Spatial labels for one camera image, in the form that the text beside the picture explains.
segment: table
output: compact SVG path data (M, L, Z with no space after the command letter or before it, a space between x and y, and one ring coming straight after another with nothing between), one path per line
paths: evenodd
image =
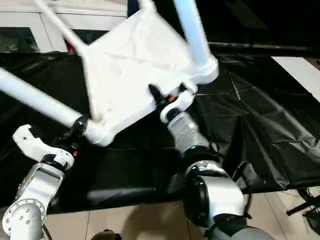
M244 175L252 193L320 184L320 103L269 56L216 57L219 77L199 88L197 102L188 111L225 156L223 167L232 175L248 161ZM316 72L302 65L300 58L276 60L290 60L283 66L292 75L301 71L296 69L297 63L311 70L314 75L294 76L301 83L315 84ZM0 66L73 109L89 113L77 55L3 54ZM36 125L46 136L46 143L67 129L4 94L0 94L0 110L0 206L4 207L11 203L34 164L12 141L15 129L23 124ZM107 148L85 144L49 211L179 200L184 190L177 174L179 165L172 137L158 116L150 114L119 133Z

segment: black clamp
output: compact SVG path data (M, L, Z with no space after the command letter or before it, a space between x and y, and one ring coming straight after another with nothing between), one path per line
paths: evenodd
M82 115L79 117L71 129L63 134L62 137L59 137L54 143L53 146L56 148L61 148L71 153L73 157L78 156L78 149L81 145L83 135L86 131L88 121L90 117L88 115Z

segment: black pole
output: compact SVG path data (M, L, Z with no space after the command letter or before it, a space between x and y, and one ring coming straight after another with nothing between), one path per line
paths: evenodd
M320 205L320 195L314 197L313 199L310 199L310 200L306 201L305 203L303 203L303 204L301 204L299 206L296 206L295 208L293 208L293 209L291 209L289 211L287 211L286 214L288 216L291 216L292 214L300 212L301 210L306 209L308 207L311 207L312 205L314 205L314 206Z

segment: cabinet door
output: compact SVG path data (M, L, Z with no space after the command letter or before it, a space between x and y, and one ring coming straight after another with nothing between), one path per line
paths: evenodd
M103 34L126 20L125 16L83 15L58 13L58 17L77 34L83 42L90 44ZM55 50L66 52L68 43L61 32L41 14L42 21Z
M39 13L0 12L0 53L53 50Z

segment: white plastic chair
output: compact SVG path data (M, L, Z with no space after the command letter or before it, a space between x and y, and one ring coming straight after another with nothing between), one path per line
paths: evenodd
M157 13L151 0L140 0L137 13L90 45L43 0L34 2L82 58L92 115L84 134L94 144L108 145L117 133L155 110L149 84L164 95L175 93L181 83L195 93L197 84L218 76L218 61L209 51L194 0L174 0L189 45ZM3 69L0 89L69 128L81 116ZM190 94L179 107L185 110L193 99Z

